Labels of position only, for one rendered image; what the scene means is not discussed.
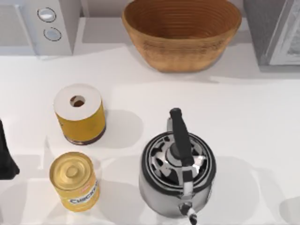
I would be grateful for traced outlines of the yellow canister with white lid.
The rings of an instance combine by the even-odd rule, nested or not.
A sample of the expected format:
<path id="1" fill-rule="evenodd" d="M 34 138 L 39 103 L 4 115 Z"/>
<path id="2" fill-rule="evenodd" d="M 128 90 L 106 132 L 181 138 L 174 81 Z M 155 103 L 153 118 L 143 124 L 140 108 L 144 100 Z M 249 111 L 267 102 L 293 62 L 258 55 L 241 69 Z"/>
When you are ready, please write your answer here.
<path id="1" fill-rule="evenodd" d="M 106 129 L 105 111 L 100 92 L 84 83 L 61 89 L 53 107 L 64 137 L 75 145 L 99 140 Z"/>

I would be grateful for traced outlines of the brown woven basket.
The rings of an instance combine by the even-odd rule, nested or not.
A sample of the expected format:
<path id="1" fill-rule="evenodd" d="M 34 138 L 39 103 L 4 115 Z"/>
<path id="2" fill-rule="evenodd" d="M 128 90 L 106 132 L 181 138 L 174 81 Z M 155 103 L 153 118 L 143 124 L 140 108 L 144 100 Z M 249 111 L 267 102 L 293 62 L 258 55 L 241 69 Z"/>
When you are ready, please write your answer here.
<path id="1" fill-rule="evenodd" d="M 132 0 L 122 12 L 139 54 L 160 72 L 196 72 L 225 51 L 241 25 L 228 0 Z"/>

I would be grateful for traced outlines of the yellow can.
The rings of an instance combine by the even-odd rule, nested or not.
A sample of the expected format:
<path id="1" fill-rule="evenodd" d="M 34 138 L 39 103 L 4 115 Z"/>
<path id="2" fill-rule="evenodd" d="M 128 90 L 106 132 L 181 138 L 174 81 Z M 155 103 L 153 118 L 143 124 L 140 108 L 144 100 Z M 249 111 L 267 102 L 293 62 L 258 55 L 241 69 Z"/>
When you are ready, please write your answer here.
<path id="1" fill-rule="evenodd" d="M 49 177 L 62 205 L 70 211 L 87 211 L 99 199 L 100 187 L 94 165 L 83 153 L 60 155 L 52 162 Z"/>

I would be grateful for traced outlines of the pale blue microwave knob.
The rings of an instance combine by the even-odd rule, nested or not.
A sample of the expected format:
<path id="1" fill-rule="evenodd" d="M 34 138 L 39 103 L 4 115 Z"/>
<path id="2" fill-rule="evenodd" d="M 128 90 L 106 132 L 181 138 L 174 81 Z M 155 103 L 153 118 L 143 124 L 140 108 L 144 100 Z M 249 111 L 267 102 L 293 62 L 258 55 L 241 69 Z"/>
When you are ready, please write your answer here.
<path id="1" fill-rule="evenodd" d="M 54 28 L 54 27 L 44 29 L 43 35 L 47 40 L 52 41 L 52 42 L 59 41 L 62 38 L 61 32 L 57 28 Z"/>

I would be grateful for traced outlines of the white microwave knob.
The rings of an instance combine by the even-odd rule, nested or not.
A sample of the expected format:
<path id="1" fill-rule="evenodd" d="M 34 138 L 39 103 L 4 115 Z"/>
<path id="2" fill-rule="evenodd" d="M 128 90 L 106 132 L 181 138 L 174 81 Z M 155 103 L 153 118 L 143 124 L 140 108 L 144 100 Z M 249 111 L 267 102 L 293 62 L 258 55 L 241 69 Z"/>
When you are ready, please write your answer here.
<path id="1" fill-rule="evenodd" d="M 52 23 L 56 19 L 55 11 L 49 7 L 39 9 L 37 15 L 40 20 L 46 23 Z"/>

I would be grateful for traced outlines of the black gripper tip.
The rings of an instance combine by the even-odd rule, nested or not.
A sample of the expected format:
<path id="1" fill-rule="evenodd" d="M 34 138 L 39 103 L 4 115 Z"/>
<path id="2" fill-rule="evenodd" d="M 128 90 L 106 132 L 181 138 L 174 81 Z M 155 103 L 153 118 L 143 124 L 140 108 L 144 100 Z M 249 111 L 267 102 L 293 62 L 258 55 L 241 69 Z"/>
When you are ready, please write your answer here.
<path id="1" fill-rule="evenodd" d="M 2 121 L 0 120 L 0 180 L 12 180 L 20 169 L 10 155 Z"/>

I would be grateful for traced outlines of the pale microwave oven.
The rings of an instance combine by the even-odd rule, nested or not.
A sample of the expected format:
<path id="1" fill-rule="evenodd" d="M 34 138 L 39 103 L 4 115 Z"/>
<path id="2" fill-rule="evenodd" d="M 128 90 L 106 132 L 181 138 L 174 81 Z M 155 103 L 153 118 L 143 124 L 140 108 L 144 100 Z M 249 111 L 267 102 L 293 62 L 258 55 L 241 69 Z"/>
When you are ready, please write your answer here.
<path id="1" fill-rule="evenodd" d="M 51 8 L 53 22 L 43 22 L 37 11 Z M 73 54 L 81 0 L 0 0 L 0 56 L 69 56 Z M 47 40 L 44 29 L 57 28 L 62 38 Z"/>

